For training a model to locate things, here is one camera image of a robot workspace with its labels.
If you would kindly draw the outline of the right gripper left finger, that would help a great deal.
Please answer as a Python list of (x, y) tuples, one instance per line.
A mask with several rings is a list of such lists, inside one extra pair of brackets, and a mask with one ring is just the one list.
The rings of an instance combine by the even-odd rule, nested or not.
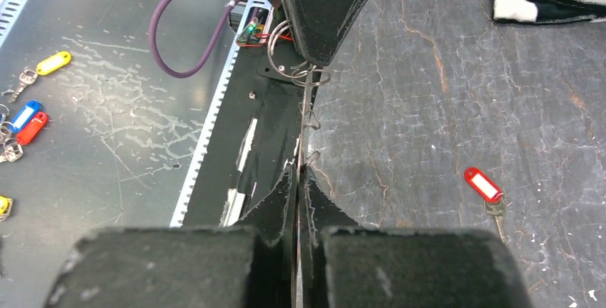
[(45, 307), (293, 307), (295, 168), (229, 227), (104, 228), (71, 249)]

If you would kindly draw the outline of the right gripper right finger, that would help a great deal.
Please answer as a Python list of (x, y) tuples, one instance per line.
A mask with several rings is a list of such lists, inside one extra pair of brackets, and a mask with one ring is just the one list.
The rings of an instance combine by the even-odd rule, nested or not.
[(531, 307), (509, 249), (466, 228), (363, 227), (302, 170), (305, 307)]

